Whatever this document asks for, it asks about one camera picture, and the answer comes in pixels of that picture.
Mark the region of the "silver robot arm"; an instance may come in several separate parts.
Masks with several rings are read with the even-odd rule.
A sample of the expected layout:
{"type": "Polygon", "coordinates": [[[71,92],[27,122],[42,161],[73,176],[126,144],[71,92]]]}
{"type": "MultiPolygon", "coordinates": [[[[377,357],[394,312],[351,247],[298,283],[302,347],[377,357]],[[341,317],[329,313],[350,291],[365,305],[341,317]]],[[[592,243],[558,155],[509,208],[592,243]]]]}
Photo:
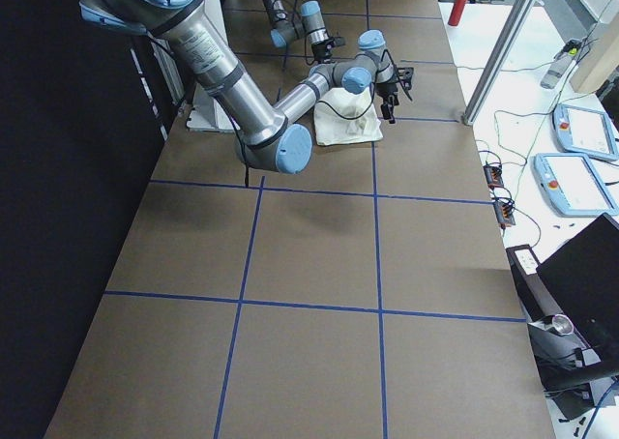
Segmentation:
{"type": "Polygon", "coordinates": [[[312,138],[297,121],[333,88],[352,94],[374,88],[383,100],[383,117],[395,120],[398,93],[411,90],[414,70],[396,65],[381,31],[364,32],[358,40],[359,53],[349,61],[334,62],[331,50],[341,39],[328,34],[317,2],[303,4],[296,19],[288,17],[282,0],[263,4],[273,27],[273,43],[285,47],[297,39],[310,39],[318,63],[308,78],[275,104],[267,101],[207,16],[206,0],[79,1],[83,19],[103,29],[169,42],[175,56],[230,117],[237,154],[247,169],[303,171],[310,161],[312,138]]]}
{"type": "Polygon", "coordinates": [[[315,0],[305,2],[299,11],[286,9],[286,0],[262,0],[271,24],[270,37],[275,47],[288,48],[297,41],[304,43],[308,65],[330,63],[333,51],[346,44],[345,38],[333,36],[315,0]]]}

